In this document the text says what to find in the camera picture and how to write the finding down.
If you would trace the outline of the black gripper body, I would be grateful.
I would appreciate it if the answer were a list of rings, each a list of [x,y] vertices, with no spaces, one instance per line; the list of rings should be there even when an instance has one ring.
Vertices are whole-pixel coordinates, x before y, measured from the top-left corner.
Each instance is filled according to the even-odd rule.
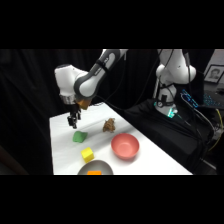
[[[77,121],[81,119],[81,109],[78,104],[72,104],[68,106],[69,109],[69,119],[73,121]]]

